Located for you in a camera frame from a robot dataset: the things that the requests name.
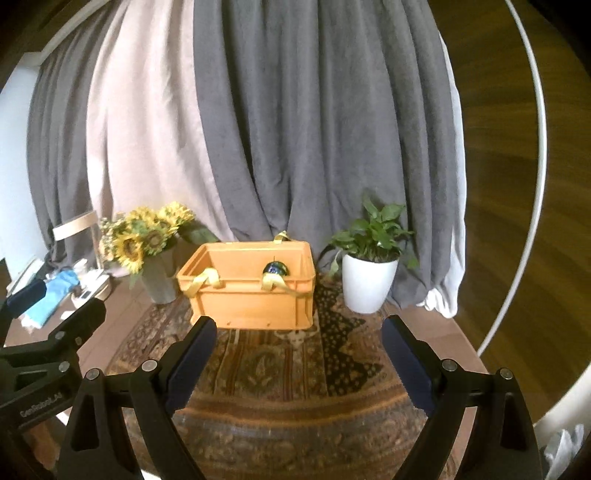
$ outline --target persian carpet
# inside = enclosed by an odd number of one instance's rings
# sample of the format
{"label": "persian carpet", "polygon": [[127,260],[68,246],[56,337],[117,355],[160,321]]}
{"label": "persian carpet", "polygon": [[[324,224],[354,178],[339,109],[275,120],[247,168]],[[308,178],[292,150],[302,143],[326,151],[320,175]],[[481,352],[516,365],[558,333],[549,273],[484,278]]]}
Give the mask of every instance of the persian carpet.
{"label": "persian carpet", "polygon": [[[217,344],[173,422],[208,479],[391,479],[426,417],[412,406],[381,344],[383,312],[345,307],[339,283],[319,279],[307,330],[218,329]],[[189,301],[154,306],[108,374],[159,359],[190,329]],[[131,409],[140,466],[156,473]],[[453,478],[450,458],[441,478]]]}

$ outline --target metal screw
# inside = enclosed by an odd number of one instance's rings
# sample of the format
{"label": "metal screw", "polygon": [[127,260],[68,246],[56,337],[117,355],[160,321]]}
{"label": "metal screw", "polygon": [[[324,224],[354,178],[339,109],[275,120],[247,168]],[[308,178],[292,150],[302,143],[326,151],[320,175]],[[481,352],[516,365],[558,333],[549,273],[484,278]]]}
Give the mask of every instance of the metal screw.
{"label": "metal screw", "polygon": [[142,364],[142,370],[144,372],[151,372],[152,370],[156,369],[158,366],[158,362],[156,360],[146,360]]}
{"label": "metal screw", "polygon": [[451,360],[450,358],[446,358],[443,362],[441,362],[441,366],[448,372],[455,372],[457,370],[457,363],[455,363],[455,361]]}
{"label": "metal screw", "polygon": [[91,368],[86,372],[86,378],[88,380],[94,380],[96,377],[100,375],[100,370],[98,368]]}
{"label": "metal screw", "polygon": [[511,380],[511,378],[513,378],[513,372],[508,368],[501,368],[501,371],[499,371],[499,373],[505,380]]}

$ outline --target blue gripper pad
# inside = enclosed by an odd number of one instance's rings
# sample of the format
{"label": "blue gripper pad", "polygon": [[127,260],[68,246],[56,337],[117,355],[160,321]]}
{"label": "blue gripper pad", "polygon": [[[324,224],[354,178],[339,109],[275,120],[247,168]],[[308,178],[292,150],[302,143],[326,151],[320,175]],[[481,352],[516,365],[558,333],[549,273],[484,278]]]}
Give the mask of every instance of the blue gripper pad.
{"label": "blue gripper pad", "polygon": [[182,348],[187,348],[173,369],[167,382],[166,411],[172,415],[176,410],[185,408],[189,398],[195,389],[199,376],[203,372],[217,340],[216,323],[208,318],[201,317],[185,338],[188,345],[177,342]]}
{"label": "blue gripper pad", "polygon": [[6,299],[7,308],[11,319],[25,313],[30,307],[41,300],[46,293],[46,285],[43,280],[34,280],[22,290],[19,290]]}
{"label": "blue gripper pad", "polygon": [[431,347],[413,336],[398,316],[384,320],[382,344],[413,405],[430,416],[441,378],[439,358]]}

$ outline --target yellow strap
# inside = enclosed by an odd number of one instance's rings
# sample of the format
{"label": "yellow strap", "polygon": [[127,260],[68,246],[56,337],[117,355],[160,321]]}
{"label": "yellow strap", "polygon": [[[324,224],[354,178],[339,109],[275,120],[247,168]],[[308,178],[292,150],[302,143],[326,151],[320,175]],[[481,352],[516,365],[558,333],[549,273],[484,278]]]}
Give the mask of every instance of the yellow strap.
{"label": "yellow strap", "polygon": [[193,279],[193,282],[184,289],[183,293],[192,299],[203,286],[211,285],[213,288],[222,288],[223,283],[215,268],[206,268]]}
{"label": "yellow strap", "polygon": [[275,238],[273,239],[274,244],[280,244],[283,240],[291,240],[287,232],[283,230],[281,233],[276,234]]}
{"label": "yellow strap", "polygon": [[293,295],[297,298],[305,297],[310,294],[309,292],[299,292],[292,290],[286,285],[283,277],[277,273],[263,273],[261,290],[271,291],[273,290],[273,287],[280,288],[281,290],[284,290],[286,293]]}

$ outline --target gray vase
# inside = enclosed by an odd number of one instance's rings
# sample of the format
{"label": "gray vase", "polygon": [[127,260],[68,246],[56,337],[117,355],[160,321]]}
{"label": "gray vase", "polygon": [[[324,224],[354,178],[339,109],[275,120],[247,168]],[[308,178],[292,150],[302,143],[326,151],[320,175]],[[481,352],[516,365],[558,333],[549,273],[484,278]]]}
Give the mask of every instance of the gray vase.
{"label": "gray vase", "polygon": [[144,258],[142,283],[156,304],[170,303],[180,292],[175,278],[173,250],[170,248],[154,257]]}

